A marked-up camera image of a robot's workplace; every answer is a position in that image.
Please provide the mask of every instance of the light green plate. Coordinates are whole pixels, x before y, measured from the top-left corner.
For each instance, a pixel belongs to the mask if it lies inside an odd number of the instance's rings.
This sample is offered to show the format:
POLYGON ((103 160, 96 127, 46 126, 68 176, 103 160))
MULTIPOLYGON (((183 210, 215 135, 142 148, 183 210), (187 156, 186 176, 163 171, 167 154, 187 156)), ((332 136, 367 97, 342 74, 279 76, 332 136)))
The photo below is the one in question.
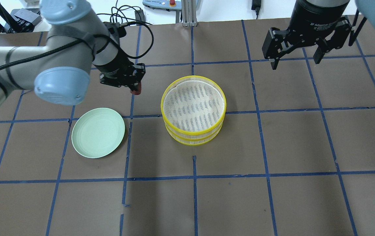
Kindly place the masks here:
POLYGON ((78 119, 71 140, 74 149, 83 157, 99 158, 114 151, 124 134, 125 123, 118 112, 97 108, 78 119))

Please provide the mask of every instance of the yellow basket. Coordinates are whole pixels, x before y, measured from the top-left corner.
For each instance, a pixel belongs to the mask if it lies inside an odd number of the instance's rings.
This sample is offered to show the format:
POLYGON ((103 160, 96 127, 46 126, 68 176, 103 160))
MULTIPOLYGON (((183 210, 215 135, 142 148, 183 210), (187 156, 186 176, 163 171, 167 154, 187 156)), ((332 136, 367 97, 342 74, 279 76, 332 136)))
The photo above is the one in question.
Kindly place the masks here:
POLYGON ((161 100, 168 133, 190 146, 211 141, 221 130, 227 102, 221 88, 202 76, 186 76, 173 82, 161 100))

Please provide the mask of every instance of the white floor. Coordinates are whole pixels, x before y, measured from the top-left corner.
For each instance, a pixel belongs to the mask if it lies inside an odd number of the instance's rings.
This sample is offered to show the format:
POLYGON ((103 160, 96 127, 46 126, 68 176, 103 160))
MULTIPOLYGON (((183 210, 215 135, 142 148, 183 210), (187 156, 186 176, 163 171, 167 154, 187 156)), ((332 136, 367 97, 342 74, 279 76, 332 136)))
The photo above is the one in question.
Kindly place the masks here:
MULTIPOLYGON (((110 13, 110 8, 115 5, 116 0, 88 0, 91 3, 94 11, 97 13, 110 13)), ((39 2, 27 4, 24 0, 0 0, 4 8, 11 12, 13 9, 21 8, 36 8, 39 2)), ((291 16, 294 8, 295 0, 262 0, 262 8, 259 14, 259 19, 268 18, 286 18, 291 16)), ((172 24, 176 20, 175 12, 167 12, 160 9, 149 9, 142 5, 142 0, 118 0, 118 6, 130 5, 140 6, 144 9, 147 22, 151 24, 172 24)), ((248 20, 256 19, 256 14, 251 10, 252 0, 199 0, 197 7, 198 21, 234 21, 234 20, 248 20)), ((355 1, 351 0, 345 15, 355 14, 355 1)), ((133 10, 126 10, 125 15, 128 18, 134 18, 133 10)), ((0 17, 0 23, 5 24, 5 21, 0 17)), ((50 27, 47 23, 41 23, 36 28, 36 31, 45 31, 50 27)))

